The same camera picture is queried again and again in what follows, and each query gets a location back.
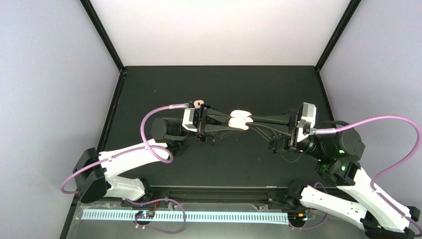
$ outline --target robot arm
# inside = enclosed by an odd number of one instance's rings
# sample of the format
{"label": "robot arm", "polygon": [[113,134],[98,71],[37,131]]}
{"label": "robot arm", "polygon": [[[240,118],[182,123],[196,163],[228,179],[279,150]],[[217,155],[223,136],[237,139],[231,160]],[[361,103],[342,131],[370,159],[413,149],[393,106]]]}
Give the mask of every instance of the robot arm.
{"label": "robot arm", "polygon": [[[376,186],[370,187],[371,179],[360,166],[365,145],[354,129],[327,135],[315,135],[316,107],[304,103],[298,110],[284,115],[261,117],[246,111],[233,111],[230,115],[218,112],[210,105],[190,104],[183,119],[157,118],[153,122],[150,145],[166,146],[173,154],[182,154],[188,147],[185,139],[194,136],[197,140],[214,143],[236,132],[254,130],[269,142],[269,149],[277,154],[294,151],[307,154],[316,161],[316,172],[325,183],[351,195],[356,202],[346,201],[320,192],[310,186],[293,183],[289,186],[289,197],[305,207],[315,208],[340,217],[365,230],[369,238],[414,238],[405,217],[418,221],[420,211],[405,207]],[[167,158],[162,150],[155,150]],[[147,184],[144,180],[126,179],[118,175],[124,171],[158,161],[143,144],[113,152],[96,154],[88,149],[81,157],[74,172],[82,167],[108,159],[101,165],[75,177],[81,202],[92,202],[102,197],[143,199]],[[405,215],[400,215],[379,193],[385,195]]]}
{"label": "robot arm", "polygon": [[[259,117],[246,111],[233,111],[228,116],[211,106],[202,105],[200,109],[185,109],[185,117],[190,118],[184,118],[183,122],[196,123],[183,127],[196,132],[200,141],[214,141],[216,137],[252,129],[269,142],[269,148],[274,153],[295,151],[312,156],[317,160],[316,171],[322,180],[335,185],[358,203],[300,184],[293,189],[296,201],[305,207],[342,218],[365,230],[370,238],[414,238],[415,233],[409,229],[410,223],[405,217],[418,221],[420,211],[401,205],[376,184],[376,192],[372,190],[371,178],[358,163],[365,149],[358,132],[349,129],[315,135],[316,112],[315,105],[304,103],[298,111],[288,111],[281,116]],[[380,194],[405,216],[400,215]]]}

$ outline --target small beige object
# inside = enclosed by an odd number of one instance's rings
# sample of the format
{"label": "small beige object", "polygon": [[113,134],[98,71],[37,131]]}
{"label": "small beige object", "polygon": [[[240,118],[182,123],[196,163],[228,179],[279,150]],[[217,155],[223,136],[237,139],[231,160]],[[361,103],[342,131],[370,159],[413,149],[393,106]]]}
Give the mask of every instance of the small beige object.
{"label": "small beige object", "polygon": [[195,109],[199,109],[201,105],[204,104],[203,100],[197,100],[194,102]]}

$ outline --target black frame edge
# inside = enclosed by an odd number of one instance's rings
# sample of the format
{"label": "black frame edge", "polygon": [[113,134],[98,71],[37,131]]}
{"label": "black frame edge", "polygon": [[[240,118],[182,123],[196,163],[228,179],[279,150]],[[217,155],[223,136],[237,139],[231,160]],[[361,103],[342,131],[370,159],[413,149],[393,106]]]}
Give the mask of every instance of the black frame edge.
{"label": "black frame edge", "polygon": [[321,87],[322,95],[324,96],[325,104],[327,105],[328,114],[330,116],[330,119],[334,120],[334,115],[333,115],[332,110],[331,110],[331,106],[330,106],[330,103],[329,103],[329,100],[328,100],[327,92],[325,91],[324,83],[322,82],[320,71],[316,66],[314,67],[314,71],[315,71],[316,77],[318,78],[319,86]]}
{"label": "black frame edge", "polygon": [[120,60],[120,57],[118,56],[117,51],[114,48],[110,38],[108,37],[106,29],[101,23],[100,18],[95,12],[94,6],[92,5],[90,0],[81,0],[81,3],[84,6],[85,11],[87,12],[88,16],[90,17],[95,29],[97,30],[98,35],[100,35],[100,38],[103,41],[105,47],[107,48],[111,58],[116,64],[116,67],[118,68],[120,72],[122,72],[124,69],[124,65],[122,61]]}
{"label": "black frame edge", "polygon": [[327,45],[325,46],[324,51],[322,52],[321,56],[319,57],[318,62],[316,63],[315,67],[318,71],[322,69],[325,62],[327,61],[328,57],[330,56],[332,50],[335,47],[335,44],[340,39],[341,34],[343,33],[344,29],[346,28],[347,24],[349,23],[350,19],[352,18],[354,12],[356,11],[357,7],[361,0],[351,0],[349,5],[347,6],[346,10],[343,13],[340,21],[337,24],[332,36],[330,37]]}
{"label": "black frame edge", "polygon": [[117,80],[116,89],[114,90],[113,98],[111,99],[110,108],[108,109],[107,117],[104,122],[104,127],[101,132],[100,139],[97,145],[97,152],[102,152],[105,149],[108,133],[110,132],[111,123],[113,122],[114,113],[117,109],[117,103],[120,98],[121,90],[123,89],[124,80],[126,79],[127,72],[122,69]]}
{"label": "black frame edge", "polygon": [[65,223],[63,225],[62,233],[60,233],[60,239],[66,239],[69,234],[70,225],[72,224],[73,216],[75,215],[76,207],[78,205],[79,197],[75,196],[70,204],[69,212],[67,213]]}

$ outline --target gray wall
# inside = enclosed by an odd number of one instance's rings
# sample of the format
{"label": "gray wall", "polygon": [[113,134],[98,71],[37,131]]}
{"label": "gray wall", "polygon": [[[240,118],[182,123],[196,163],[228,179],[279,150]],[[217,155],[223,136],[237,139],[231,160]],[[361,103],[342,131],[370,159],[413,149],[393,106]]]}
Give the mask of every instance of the gray wall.
{"label": "gray wall", "polygon": [[[321,75],[338,120],[396,114],[422,125],[422,1],[362,1]],[[416,140],[407,123],[385,120],[357,129],[370,176],[403,158]],[[404,205],[422,209],[422,153],[378,184]]]}
{"label": "gray wall", "polygon": [[0,238],[56,239],[60,184],[97,145],[118,71],[79,1],[0,8]]}
{"label": "gray wall", "polygon": [[313,65],[350,0],[91,2],[126,66]]}

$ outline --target pink cable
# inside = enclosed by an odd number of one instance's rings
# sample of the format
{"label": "pink cable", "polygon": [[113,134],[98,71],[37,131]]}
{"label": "pink cable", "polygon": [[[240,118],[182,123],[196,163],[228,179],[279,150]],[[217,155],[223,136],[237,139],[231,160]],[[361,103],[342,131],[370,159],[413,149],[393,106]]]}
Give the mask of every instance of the pink cable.
{"label": "pink cable", "polygon": [[[416,134],[417,134],[417,138],[416,138],[416,143],[413,146],[413,148],[411,149],[411,151],[400,161],[398,161],[397,163],[393,164],[392,166],[384,169],[383,171],[381,171],[380,173],[378,173],[377,175],[375,175],[375,177],[371,180],[371,188],[372,190],[376,191],[375,188],[375,181],[377,181],[381,176],[384,176],[385,174],[393,171],[394,169],[398,168],[399,166],[403,165],[404,163],[406,163],[419,149],[421,143],[422,143],[422,130],[419,127],[419,125],[417,123],[415,123],[413,120],[408,119],[406,117],[402,117],[402,116],[394,116],[394,115],[387,115],[387,116],[376,116],[376,117],[372,117],[369,119],[364,119],[362,121],[353,123],[353,124],[349,124],[347,126],[344,127],[340,127],[340,128],[327,128],[327,129],[317,129],[316,133],[317,134],[331,134],[331,133],[339,133],[351,128],[354,128],[356,126],[365,124],[365,123],[369,123],[372,121],[376,121],[376,120],[384,120],[384,119],[396,119],[396,120],[402,120],[405,121],[409,124],[411,124],[415,130],[416,130]],[[389,204],[391,207],[394,208],[394,210],[396,210],[400,215],[402,215],[403,217],[405,217],[410,223],[412,223],[413,225],[415,225],[415,227],[417,227],[417,229],[419,230],[419,234],[416,235],[417,238],[422,237],[422,227],[419,226],[414,220],[412,220],[409,217],[405,216],[405,213],[403,213],[399,208],[397,208],[392,202],[390,202],[390,200],[387,199],[387,197],[385,197],[382,193],[377,193],[387,204]]]}
{"label": "pink cable", "polygon": [[144,206],[144,205],[148,205],[148,204],[156,203],[156,202],[160,202],[160,201],[170,201],[170,202],[173,202],[173,203],[177,204],[180,207],[180,209],[182,210],[182,213],[183,213],[183,224],[182,224],[182,226],[177,231],[173,231],[172,232],[172,231],[166,231],[166,230],[155,228],[155,227],[148,226],[148,225],[140,225],[138,223],[138,217],[135,218],[136,227],[142,226],[142,228],[149,228],[149,229],[152,229],[152,230],[159,231],[161,233],[176,234],[176,233],[179,233],[179,232],[183,231],[183,229],[186,226],[186,212],[185,212],[185,209],[183,209],[182,205],[178,201],[176,201],[176,200],[169,199],[169,198],[161,198],[161,199],[152,200],[152,201],[149,201],[149,202],[146,202],[146,203],[137,203],[137,202],[131,201],[129,199],[125,199],[125,200],[128,201],[128,202],[130,202],[131,204],[137,205],[137,206]]}
{"label": "pink cable", "polygon": [[[314,184],[314,188],[317,188],[317,186],[318,186],[318,185],[321,185],[321,187],[322,187],[322,189],[324,189],[325,193],[328,193],[328,192],[327,192],[327,189],[326,189],[326,188],[324,187],[324,185],[323,185],[322,183],[320,183],[320,182],[316,182],[316,183]],[[290,226],[292,229],[298,229],[298,230],[311,230],[311,229],[319,228],[320,226],[324,225],[324,224],[327,222],[328,217],[329,217],[329,214],[327,213],[327,214],[325,215],[325,217],[324,217],[324,220],[323,220],[322,222],[318,223],[318,224],[317,224],[317,225],[315,225],[315,226],[309,227],[309,228],[298,228],[298,227],[293,226],[290,222],[289,222],[289,226]]]}
{"label": "pink cable", "polygon": [[151,147],[148,144],[148,140],[146,139],[146,136],[145,136],[145,123],[146,123],[147,119],[149,117],[151,117],[151,115],[153,115],[153,114],[155,114],[157,112],[165,111],[165,110],[172,110],[172,109],[185,109],[185,108],[187,108],[187,105],[185,105],[185,104],[163,106],[163,107],[157,108],[157,109],[152,110],[151,112],[147,113],[146,116],[144,117],[144,119],[141,122],[141,129],[140,129],[140,131],[141,131],[141,138],[142,138],[142,141],[145,144],[145,147],[152,153],[152,155],[154,155],[154,157],[156,157],[158,160],[160,160],[163,163],[171,163],[171,162],[173,162],[173,154],[168,149],[166,149],[165,147],[155,146],[154,148],[162,149],[162,150],[166,151],[169,154],[169,159],[166,159],[166,158],[160,157],[154,150],[152,150],[153,147]]}
{"label": "pink cable", "polygon": [[[145,128],[145,123],[146,123],[146,121],[147,121],[147,119],[151,116],[151,115],[153,115],[154,113],[157,113],[157,112],[159,112],[159,111],[163,111],[163,110],[172,110],[172,109],[184,109],[184,108],[187,108],[188,106],[186,105],[186,104],[178,104],[178,105],[169,105],[169,106],[164,106],[164,107],[160,107],[160,108],[158,108],[158,109],[155,109],[155,110],[153,110],[153,111],[151,111],[151,112],[149,112],[145,117],[144,117],[144,119],[142,120],[142,123],[141,123],[141,138],[142,138],[142,140],[144,141],[144,144],[145,144],[145,147],[138,147],[138,148],[133,148],[133,149],[130,149],[130,150],[127,150],[127,151],[125,151],[125,152],[121,152],[121,153],[118,153],[118,154],[116,154],[116,155],[113,155],[113,156],[111,156],[111,158],[113,159],[113,158],[116,158],[116,157],[119,157],[119,156],[121,156],[121,155],[123,155],[123,154],[125,154],[125,153],[129,153],[129,152],[132,152],[132,151],[136,151],[136,150],[141,150],[141,149],[144,149],[144,148],[147,148],[156,158],[158,158],[160,161],[162,161],[162,162],[164,162],[164,163],[171,163],[172,161],[173,161],[173,154],[168,150],[168,149],[166,149],[165,147],[161,147],[161,146],[156,146],[156,145],[153,145],[153,146],[150,146],[149,144],[148,144],[148,141],[147,141],[147,139],[146,139],[146,137],[145,137],[145,132],[144,132],[144,128]],[[168,154],[169,154],[169,159],[167,160],[167,159],[165,159],[165,158],[162,158],[162,157],[160,157],[156,152],[154,152],[152,149],[153,148],[159,148],[159,149],[161,149],[161,150],[164,150],[164,151],[166,151]],[[101,160],[101,161],[98,161],[98,162],[95,162],[95,163],[92,163],[92,164],[90,164],[90,165],[87,165],[87,166],[85,166],[85,167],[83,167],[83,168],[81,168],[81,169],[79,169],[78,171],[76,171],[75,173],[73,173],[72,175],[70,175],[65,181],[63,181],[63,183],[62,183],[62,185],[61,185],[61,187],[60,187],[60,191],[62,191],[62,193],[65,193],[65,194],[77,194],[78,193],[78,191],[66,191],[65,190],[65,185],[70,181],[70,180],[72,180],[74,177],[76,177],[77,175],[79,175],[79,174],[81,174],[81,173],[83,173],[83,172],[85,172],[85,171],[87,171],[88,169],[90,169],[90,168],[93,168],[93,167],[95,167],[95,166],[97,166],[97,165],[100,165],[101,163],[103,163],[103,162],[106,162],[108,159],[103,159],[103,160]]]}

